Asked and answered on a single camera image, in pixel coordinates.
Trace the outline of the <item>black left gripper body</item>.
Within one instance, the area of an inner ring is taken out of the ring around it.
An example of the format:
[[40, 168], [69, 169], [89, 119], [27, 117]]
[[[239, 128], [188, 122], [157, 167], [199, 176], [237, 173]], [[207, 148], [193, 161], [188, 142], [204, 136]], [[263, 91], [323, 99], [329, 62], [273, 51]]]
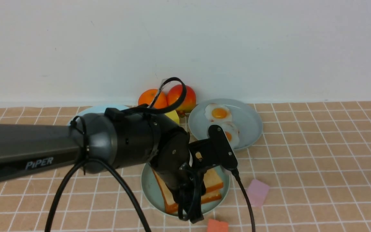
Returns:
[[218, 166], [209, 138], [192, 143], [189, 139], [189, 133], [179, 130], [153, 137], [150, 166], [178, 204], [178, 218], [194, 224], [204, 219], [201, 209], [201, 197], [206, 194], [204, 174]]

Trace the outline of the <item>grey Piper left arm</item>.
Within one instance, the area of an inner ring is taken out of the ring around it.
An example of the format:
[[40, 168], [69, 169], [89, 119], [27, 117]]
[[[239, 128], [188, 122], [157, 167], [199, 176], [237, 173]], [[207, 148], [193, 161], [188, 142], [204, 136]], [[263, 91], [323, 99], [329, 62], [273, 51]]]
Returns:
[[149, 225], [128, 184], [116, 169], [149, 164], [179, 204], [179, 219], [203, 219], [201, 197], [208, 191], [203, 176], [220, 166], [231, 151], [225, 132], [211, 125], [208, 138], [190, 143], [190, 134], [146, 105], [75, 116], [70, 125], [0, 124], [0, 183], [73, 165], [61, 182], [45, 227], [50, 231], [60, 197], [79, 169], [109, 171], [122, 185], [139, 218]]

